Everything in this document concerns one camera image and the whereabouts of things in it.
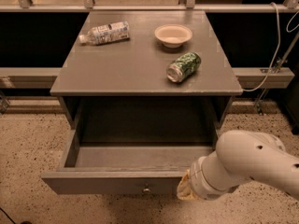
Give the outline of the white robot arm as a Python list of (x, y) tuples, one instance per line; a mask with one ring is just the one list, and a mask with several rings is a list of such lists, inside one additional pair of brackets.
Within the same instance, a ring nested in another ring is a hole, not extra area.
[(214, 201), (256, 181), (298, 200), (298, 166), (299, 158), (287, 153), (276, 136), (232, 130), (219, 137), (215, 151), (191, 164), (178, 184), (177, 197)]

